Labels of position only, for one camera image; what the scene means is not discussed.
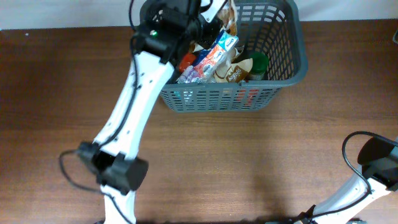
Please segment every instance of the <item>green jar lid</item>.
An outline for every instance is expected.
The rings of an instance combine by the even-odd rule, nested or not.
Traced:
[[[265,73],[269,65],[269,59],[267,56],[259,52],[254,52],[250,55],[253,58],[253,67],[251,69],[252,73]]]

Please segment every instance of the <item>white backdrop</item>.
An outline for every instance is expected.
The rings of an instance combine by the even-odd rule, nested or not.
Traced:
[[[135,21],[144,1],[135,0]],[[301,21],[398,18],[397,0],[295,2]],[[128,6],[129,0],[0,0],[0,29],[128,26]]]

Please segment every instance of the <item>basket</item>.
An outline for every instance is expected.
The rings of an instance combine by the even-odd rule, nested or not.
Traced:
[[[160,95],[176,112],[253,111],[281,88],[300,82],[307,70],[299,12],[293,0],[235,0],[239,45],[269,58],[265,80],[247,83],[167,84]]]

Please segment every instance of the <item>wooden table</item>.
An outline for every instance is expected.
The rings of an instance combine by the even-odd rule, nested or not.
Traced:
[[[159,99],[141,141],[150,162],[140,220],[273,220],[320,203],[352,175],[351,132],[398,136],[394,21],[305,22],[310,69],[255,113],[177,114]],[[61,151],[93,139],[129,68],[127,27],[3,30],[0,45],[0,223],[84,223],[103,198],[69,186]],[[348,144],[356,160],[366,138]],[[96,186],[78,159],[70,174]],[[358,217],[396,223],[398,195]]]

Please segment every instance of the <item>perforated basket wall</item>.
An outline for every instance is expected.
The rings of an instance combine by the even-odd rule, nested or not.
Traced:
[[[278,91],[301,81],[307,70],[299,15],[293,0],[235,0],[239,46],[270,59],[264,80],[247,83],[168,84],[161,91],[177,112],[251,111],[268,105]]]

